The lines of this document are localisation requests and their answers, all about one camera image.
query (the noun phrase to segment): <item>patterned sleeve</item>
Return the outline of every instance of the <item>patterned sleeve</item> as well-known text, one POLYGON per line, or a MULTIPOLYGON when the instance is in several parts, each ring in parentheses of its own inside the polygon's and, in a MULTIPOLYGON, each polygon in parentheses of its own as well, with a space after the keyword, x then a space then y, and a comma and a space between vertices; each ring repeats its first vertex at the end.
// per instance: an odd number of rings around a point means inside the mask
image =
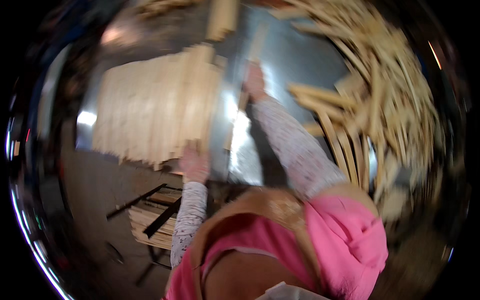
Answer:
POLYGON ((280 103, 267 97, 253 105, 253 113, 298 196, 309 200, 321 190, 347 181, 318 141, 280 103))
POLYGON ((207 187, 195 181, 183 185, 177 222, 173 229, 170 263, 172 268, 180 264, 193 236, 206 218, 207 187))

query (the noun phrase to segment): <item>person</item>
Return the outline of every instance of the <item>person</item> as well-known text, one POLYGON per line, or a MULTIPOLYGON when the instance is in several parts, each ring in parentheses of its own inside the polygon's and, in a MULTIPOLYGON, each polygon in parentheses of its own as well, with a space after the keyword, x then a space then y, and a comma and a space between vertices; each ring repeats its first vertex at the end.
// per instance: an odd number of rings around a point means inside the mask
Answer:
POLYGON ((188 143, 164 299, 367 299, 388 256, 373 201, 266 94, 260 65, 244 90, 294 195, 251 188, 206 220, 209 159, 188 143))

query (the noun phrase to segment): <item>metal sheet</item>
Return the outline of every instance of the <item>metal sheet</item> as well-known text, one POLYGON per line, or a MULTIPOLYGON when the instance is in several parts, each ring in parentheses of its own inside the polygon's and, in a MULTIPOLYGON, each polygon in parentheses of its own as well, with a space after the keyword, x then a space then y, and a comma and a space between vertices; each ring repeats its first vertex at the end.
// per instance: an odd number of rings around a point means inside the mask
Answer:
MULTIPOLYGON (((147 21, 138 19, 132 8, 123 9, 102 36, 97 64, 79 113, 96 116, 96 95, 106 70, 131 61, 176 53, 183 47, 204 41, 208 9, 205 1, 147 21)), ((228 67, 211 132, 211 179, 251 185, 285 185, 285 173, 259 124, 250 122, 249 108, 247 115, 239 120, 243 123, 235 124, 231 153, 223 149, 230 124, 237 115, 246 57, 260 22, 269 23, 260 54, 267 92, 301 123, 314 121, 313 115, 295 103, 285 89, 286 83, 294 81, 334 88, 335 81, 347 69, 342 56, 327 39, 300 34, 290 27, 290 20, 279 21, 267 9, 259 7, 241 5, 236 32, 229 34, 225 41, 214 43, 216 53, 228 59, 228 67)), ((319 141, 332 159, 326 142, 319 141)), ((92 126, 77 121, 76 149, 90 150, 91 146, 92 126)))

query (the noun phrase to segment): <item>stack of wooden strips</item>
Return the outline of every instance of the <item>stack of wooden strips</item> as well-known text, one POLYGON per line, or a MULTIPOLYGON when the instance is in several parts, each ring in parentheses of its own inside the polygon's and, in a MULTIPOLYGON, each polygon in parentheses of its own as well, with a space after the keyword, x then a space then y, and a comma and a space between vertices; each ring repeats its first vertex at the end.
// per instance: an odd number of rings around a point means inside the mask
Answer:
POLYGON ((136 9, 139 16, 150 18, 168 12, 175 7, 185 7, 203 0, 138 0, 136 9))
POLYGON ((187 140, 208 150, 226 59, 209 44, 105 72, 97 97, 93 149, 158 169, 187 140))
POLYGON ((212 0, 206 39, 220 42, 237 29, 239 0, 212 0))
POLYGON ((401 166, 412 170, 413 190, 425 183, 434 147, 445 150, 421 65, 403 32, 363 0, 285 1, 294 7, 272 14, 283 19, 309 15, 314 24, 292 25, 330 38, 350 69, 335 84, 338 92, 302 84, 288 88, 300 105, 318 115, 322 128, 309 124, 308 130, 325 134, 340 169, 365 191, 370 189, 367 137, 371 138, 378 161, 374 201, 381 211, 389 194, 403 195, 389 192, 401 166))
POLYGON ((128 210, 132 234, 137 242, 171 250, 172 235, 175 222, 177 221, 177 214, 169 218, 151 238, 148 238, 147 235, 143 233, 145 228, 155 221, 166 209, 167 206, 164 205, 140 202, 128 210))

